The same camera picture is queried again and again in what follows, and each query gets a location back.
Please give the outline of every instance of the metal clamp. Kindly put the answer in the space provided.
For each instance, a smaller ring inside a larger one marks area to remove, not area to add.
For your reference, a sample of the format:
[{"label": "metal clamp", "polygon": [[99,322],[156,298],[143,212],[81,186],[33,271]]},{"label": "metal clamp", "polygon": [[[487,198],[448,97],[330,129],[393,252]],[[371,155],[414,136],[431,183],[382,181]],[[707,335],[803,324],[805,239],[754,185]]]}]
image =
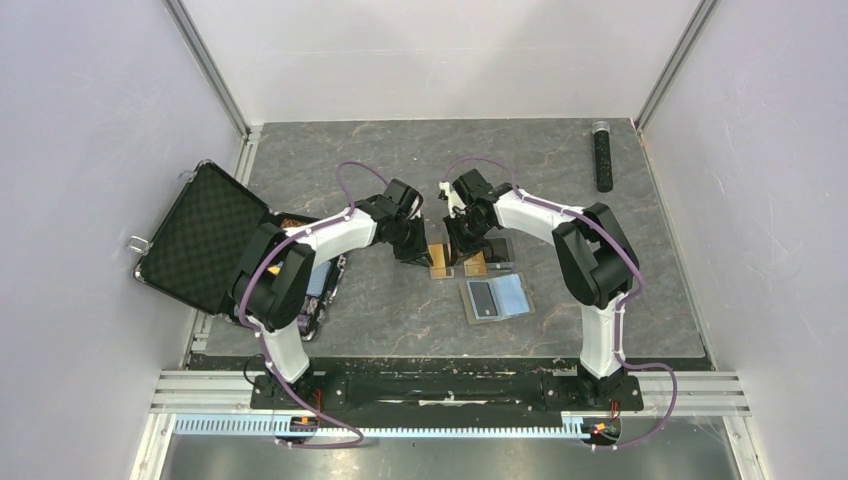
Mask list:
[{"label": "metal clamp", "polygon": [[150,246],[150,242],[141,237],[136,237],[135,235],[130,237],[127,242],[127,249],[142,256],[147,255],[147,253],[150,252]]}]

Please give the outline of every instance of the gray floor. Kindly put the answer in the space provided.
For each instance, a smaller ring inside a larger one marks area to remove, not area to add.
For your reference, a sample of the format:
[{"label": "gray floor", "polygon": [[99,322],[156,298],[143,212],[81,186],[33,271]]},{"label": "gray floor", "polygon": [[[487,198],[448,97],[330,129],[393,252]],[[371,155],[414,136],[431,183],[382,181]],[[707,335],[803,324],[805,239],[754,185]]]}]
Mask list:
[{"label": "gray floor", "polygon": [[[273,208],[314,217],[341,211],[344,195],[333,179],[336,164],[360,160],[397,177],[425,196],[428,238],[441,238],[446,204],[437,181],[454,159],[490,156],[515,168],[532,194],[559,203],[609,204],[641,260],[646,293],[628,305],[625,351],[632,357],[704,354],[647,162],[629,120],[612,120],[615,189],[595,191],[592,120],[439,120],[286,123],[266,125],[250,188]],[[493,184],[507,180],[496,168],[478,168]],[[466,168],[457,168],[452,178]],[[351,167],[345,178],[357,198],[382,192],[379,181]],[[517,270],[533,293],[536,312],[498,323],[469,325],[460,280],[431,280],[426,269],[397,263],[389,246],[352,252],[336,302],[311,355],[577,356],[580,309],[562,281],[556,253],[524,234],[510,234]],[[247,331],[217,321],[208,355],[258,352]]]},{"label": "gray floor", "polygon": [[[636,435],[654,419],[625,419]],[[638,448],[577,440],[382,439],[352,450],[289,451],[268,438],[175,436],[163,479],[738,479],[721,418],[672,418]]]}]

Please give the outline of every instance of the marble-patterned surface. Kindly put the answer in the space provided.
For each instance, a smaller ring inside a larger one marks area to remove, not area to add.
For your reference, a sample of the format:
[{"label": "marble-patterned surface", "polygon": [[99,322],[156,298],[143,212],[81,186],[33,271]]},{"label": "marble-patterned surface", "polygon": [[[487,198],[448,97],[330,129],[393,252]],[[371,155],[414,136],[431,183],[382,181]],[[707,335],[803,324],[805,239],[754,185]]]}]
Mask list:
[{"label": "marble-patterned surface", "polygon": [[[446,204],[437,181],[460,156],[501,159],[530,193],[568,205],[609,204],[639,256],[645,294],[628,305],[625,351],[632,357],[700,357],[703,345],[642,149],[629,120],[614,119],[611,148],[615,189],[594,187],[590,119],[426,120],[282,123],[266,125],[250,188],[273,208],[325,217],[345,206],[333,178],[336,164],[360,160],[396,177],[425,197],[428,238],[441,238]],[[451,178],[478,168],[493,184],[507,175],[487,164],[458,167]],[[382,192],[380,182],[350,167],[344,177],[357,198]],[[460,280],[431,280],[426,269],[394,260],[391,247],[352,252],[338,297],[310,355],[577,356],[580,309],[565,288],[556,253],[544,242],[511,233],[517,270],[533,292],[536,312],[502,322],[469,325]],[[258,351],[247,331],[218,321],[206,353]]]}]

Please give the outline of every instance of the robotic arm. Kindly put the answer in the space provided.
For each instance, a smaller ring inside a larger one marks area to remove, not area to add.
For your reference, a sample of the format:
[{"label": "robotic arm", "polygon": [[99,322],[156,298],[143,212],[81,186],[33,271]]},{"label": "robotic arm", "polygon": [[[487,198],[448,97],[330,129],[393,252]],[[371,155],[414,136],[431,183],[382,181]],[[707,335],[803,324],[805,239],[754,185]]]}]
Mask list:
[{"label": "robotic arm", "polygon": [[[461,263],[486,245],[483,236],[492,228],[529,233],[556,248],[563,280],[579,301],[583,316],[583,349],[577,374],[581,395],[590,403],[607,398],[622,385],[626,371],[615,358],[615,305],[633,286],[627,265],[588,225],[564,213],[573,211],[598,223],[618,242],[638,266],[612,211],[602,203],[588,208],[544,201],[549,208],[528,202],[524,190],[512,185],[493,187],[476,169],[450,183],[439,185],[447,200],[444,217],[451,246],[451,263]],[[593,251],[589,243],[598,243]]]},{"label": "robotic arm", "polygon": [[298,380],[309,367],[294,319],[313,268],[342,253],[381,242],[391,244],[395,258],[402,263],[429,267],[432,259],[419,211],[422,200],[415,189],[392,180],[383,194],[356,202],[353,211],[296,228],[280,229],[266,223],[254,233],[229,290],[236,304],[241,303],[251,277],[269,252],[287,238],[297,237],[261,274],[247,304],[248,321],[261,329],[258,335],[265,339],[268,360],[287,382]]}]

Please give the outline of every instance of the cable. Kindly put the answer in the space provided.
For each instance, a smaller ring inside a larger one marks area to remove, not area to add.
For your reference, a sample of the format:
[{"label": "cable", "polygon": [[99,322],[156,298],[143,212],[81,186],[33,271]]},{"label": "cable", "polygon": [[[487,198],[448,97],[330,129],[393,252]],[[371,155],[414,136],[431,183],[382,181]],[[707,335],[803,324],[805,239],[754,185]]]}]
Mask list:
[{"label": "cable", "polygon": [[247,365],[250,363],[251,360],[253,360],[254,358],[261,356],[261,355],[262,355],[261,353],[256,353],[256,354],[253,354],[253,355],[247,357],[247,360],[244,361],[244,365],[241,367],[242,376],[244,377],[245,380],[247,380],[247,383],[249,383],[250,385],[252,385],[254,387],[256,386],[256,382],[247,378]]},{"label": "cable", "polygon": [[358,167],[364,168],[364,169],[368,170],[369,172],[373,173],[377,178],[379,178],[380,181],[383,182],[383,184],[385,184],[385,185],[389,184],[388,180],[386,180],[385,177],[383,177],[382,175],[380,175],[379,172],[377,172],[373,168],[369,167],[368,165],[365,165],[364,163],[349,161],[349,162],[342,162],[342,163],[338,164],[338,166],[336,166],[335,176],[336,176],[336,181],[339,183],[339,186],[342,188],[342,191],[345,194],[345,197],[347,197],[347,201],[348,201],[347,211],[343,215],[338,215],[338,216],[329,218],[329,219],[327,219],[323,222],[318,223],[317,225],[309,227],[309,230],[304,229],[304,230],[297,231],[294,234],[292,234],[290,237],[288,237],[285,240],[283,240],[282,242],[280,242],[279,245],[274,247],[271,250],[271,252],[262,260],[262,262],[259,263],[259,267],[256,268],[256,271],[253,272],[253,276],[250,277],[250,281],[247,284],[247,288],[244,289],[244,294],[241,297],[241,302],[239,302],[239,309],[238,309],[239,323],[241,323],[245,327],[252,329],[256,333],[256,336],[259,339],[259,348],[262,350],[262,355],[265,356],[265,365],[268,368],[268,370],[271,373],[273,373],[275,377],[277,377],[277,380],[279,380],[280,385],[282,385],[282,387],[283,387],[283,390],[286,391],[286,393],[291,397],[292,400],[294,400],[295,403],[300,405],[305,410],[311,412],[316,417],[318,417],[322,420],[325,420],[329,423],[332,423],[333,425],[336,425],[337,427],[341,427],[341,428],[344,428],[346,430],[350,430],[351,432],[353,432],[357,436],[356,440],[350,440],[350,441],[347,441],[347,442],[340,442],[340,443],[322,443],[322,444],[309,444],[309,443],[292,444],[292,443],[289,443],[289,447],[291,447],[291,448],[302,448],[302,449],[313,449],[313,450],[315,450],[315,449],[333,449],[333,448],[350,448],[350,447],[355,447],[356,445],[359,445],[360,443],[362,443],[363,440],[365,440],[365,435],[363,435],[362,432],[358,428],[353,427],[351,425],[348,425],[348,424],[342,422],[341,420],[336,420],[335,418],[333,418],[329,415],[325,415],[324,413],[320,412],[319,410],[313,408],[311,405],[309,405],[308,403],[303,401],[302,398],[297,396],[297,394],[294,392],[294,390],[292,390],[292,388],[288,385],[285,378],[283,378],[283,375],[280,372],[280,370],[277,368],[277,366],[274,363],[271,362],[271,355],[268,352],[268,346],[265,344],[265,341],[262,338],[262,328],[259,325],[254,324],[253,322],[250,322],[247,319],[247,304],[248,304],[248,300],[250,299],[250,295],[253,294],[253,289],[256,288],[256,284],[259,282],[259,277],[262,275],[262,272],[264,272],[268,268],[268,266],[271,264],[271,262],[274,261],[274,258],[276,258],[276,256],[279,255],[280,252],[282,252],[287,246],[289,246],[289,244],[291,244],[292,242],[294,242],[295,240],[297,240],[299,238],[305,237],[309,231],[315,232],[315,231],[321,230],[322,228],[327,228],[329,226],[336,225],[338,223],[344,222],[345,217],[349,218],[349,215],[353,214],[353,211],[356,210],[356,206],[354,205],[355,200],[353,199],[353,194],[350,192],[350,189],[347,187],[347,184],[344,182],[344,180],[341,177],[342,167],[344,167],[346,165],[356,165]]},{"label": "cable", "polygon": [[459,165],[461,163],[465,163],[465,162],[469,162],[469,161],[482,161],[482,162],[490,163],[492,165],[496,165],[498,167],[501,167],[503,170],[505,170],[507,173],[509,173],[510,178],[512,180],[511,181],[512,191],[518,196],[518,198],[520,198],[521,200],[526,201],[528,203],[532,203],[532,204],[540,206],[542,208],[546,208],[546,209],[551,210],[553,212],[564,214],[564,215],[569,215],[571,217],[574,217],[574,218],[582,221],[586,225],[588,225],[589,228],[591,228],[592,230],[597,232],[598,235],[600,235],[601,238],[603,238],[609,244],[609,246],[612,247],[613,250],[615,250],[615,253],[617,253],[618,256],[621,257],[621,260],[624,262],[625,265],[627,265],[627,268],[630,270],[630,273],[632,273],[633,277],[636,278],[636,282],[637,282],[636,290],[629,292],[626,295],[624,295],[618,301],[618,303],[616,303],[616,305],[615,305],[615,329],[614,329],[615,330],[615,341],[614,341],[615,350],[613,351],[613,353],[615,355],[615,360],[622,367],[624,367],[627,370],[632,371],[632,370],[648,370],[648,369],[653,369],[653,368],[659,368],[661,370],[665,370],[666,372],[668,372],[669,376],[671,377],[671,401],[668,404],[668,411],[666,411],[663,418],[660,419],[660,421],[657,423],[657,425],[654,426],[654,428],[650,432],[642,435],[641,437],[637,437],[637,438],[634,438],[633,440],[629,440],[627,442],[624,442],[621,445],[598,446],[598,448],[603,448],[603,449],[606,449],[606,450],[618,450],[618,449],[622,449],[622,448],[626,448],[626,447],[630,447],[630,446],[639,444],[639,443],[653,437],[654,435],[656,435],[660,430],[665,428],[666,424],[668,423],[669,418],[671,418],[671,413],[674,411],[674,406],[677,404],[677,376],[674,374],[674,370],[672,370],[671,367],[669,367],[668,365],[666,365],[664,363],[654,362],[654,363],[645,363],[645,364],[636,365],[636,364],[626,362],[624,360],[624,358],[621,357],[621,353],[623,352],[623,347],[622,347],[622,343],[621,343],[621,340],[622,340],[621,330],[623,328],[623,322],[624,322],[624,307],[627,306],[627,304],[631,300],[633,300],[634,298],[639,296],[642,293],[642,291],[644,290],[644,287],[645,287],[645,278],[642,276],[642,272],[639,271],[639,267],[636,266],[636,264],[633,262],[633,260],[627,254],[627,252],[624,251],[624,249],[621,247],[621,245],[619,245],[618,242],[616,242],[615,239],[612,238],[612,236],[610,236],[610,234],[606,232],[606,230],[604,230],[600,225],[598,225],[591,218],[583,215],[582,213],[571,210],[569,208],[564,208],[564,207],[561,207],[561,206],[556,205],[554,203],[548,202],[544,199],[533,197],[532,195],[529,195],[529,194],[525,195],[520,190],[518,190],[518,184],[515,180],[515,171],[513,171],[511,168],[507,167],[503,162],[500,162],[498,160],[494,160],[494,159],[491,159],[491,158],[485,158],[485,157],[464,157],[464,158],[460,158],[460,159],[455,160],[450,165],[450,167],[448,167],[448,170],[447,170],[447,172],[445,172],[445,176],[442,178],[442,181],[443,182],[447,181],[448,175],[450,174],[450,171],[453,170],[454,167],[456,167],[457,165]]},{"label": "cable", "polygon": [[[616,438],[616,437],[612,437],[612,436],[610,436],[610,435],[607,435],[606,433],[604,433],[604,431],[603,431],[603,430],[598,430],[598,435],[600,435],[600,436],[602,436],[602,437],[606,438],[607,440],[613,441],[613,442],[617,442],[617,441],[618,441],[618,438]],[[596,446],[595,446],[595,448],[603,447],[603,446],[609,446],[609,445],[596,445]]]}]

